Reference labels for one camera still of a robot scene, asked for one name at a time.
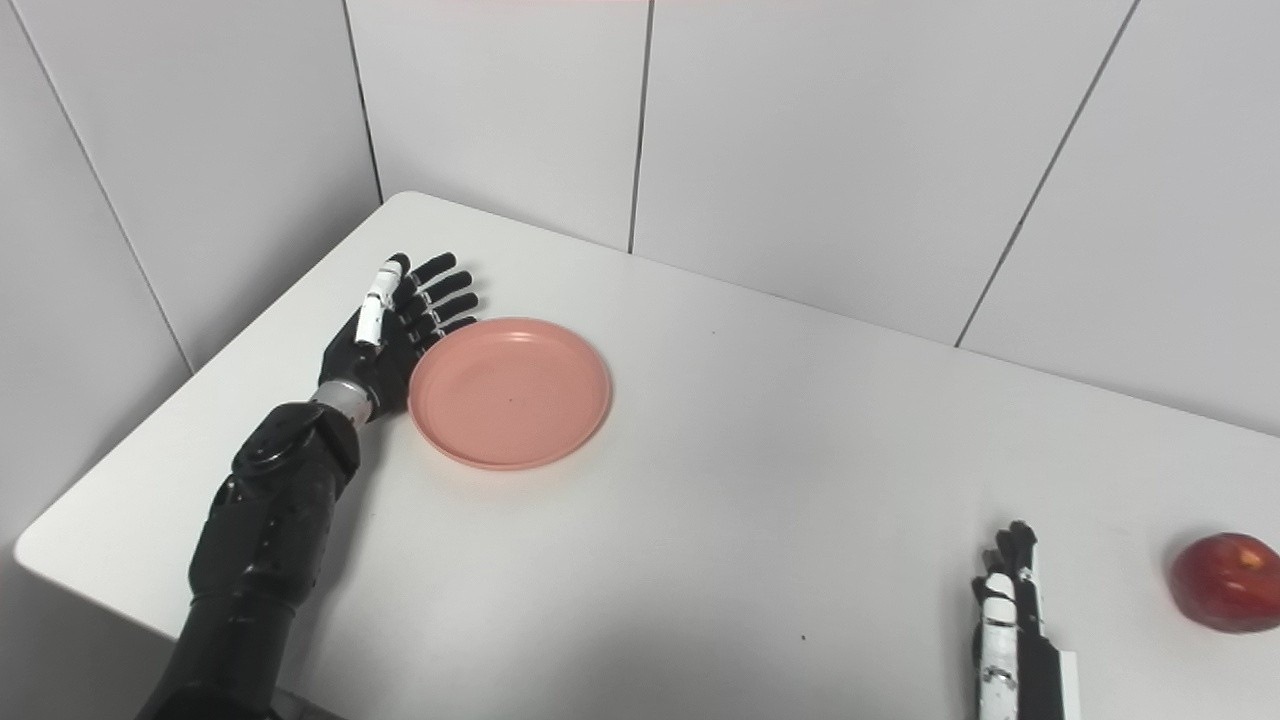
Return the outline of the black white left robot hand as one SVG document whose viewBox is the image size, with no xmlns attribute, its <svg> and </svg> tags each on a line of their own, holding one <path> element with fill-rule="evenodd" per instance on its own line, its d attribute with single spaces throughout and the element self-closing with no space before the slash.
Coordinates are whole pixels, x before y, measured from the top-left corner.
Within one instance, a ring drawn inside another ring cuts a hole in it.
<svg viewBox="0 0 1280 720">
<path fill-rule="evenodd" d="M 472 282 L 452 252 L 419 266 L 402 252 L 389 258 L 326 346 L 312 400 L 356 427 L 402 413 L 419 361 L 448 334 L 476 323 Z"/>
</svg>

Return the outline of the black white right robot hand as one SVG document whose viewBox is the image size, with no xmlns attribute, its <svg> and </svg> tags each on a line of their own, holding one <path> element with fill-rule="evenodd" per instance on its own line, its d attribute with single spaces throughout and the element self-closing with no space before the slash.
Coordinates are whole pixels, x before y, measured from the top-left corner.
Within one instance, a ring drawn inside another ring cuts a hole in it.
<svg viewBox="0 0 1280 720">
<path fill-rule="evenodd" d="M 972 580 L 978 618 L 972 639 L 977 719 L 1080 719 L 1076 655 L 1044 629 L 1038 538 L 1011 521 L 982 553 Z"/>
</svg>

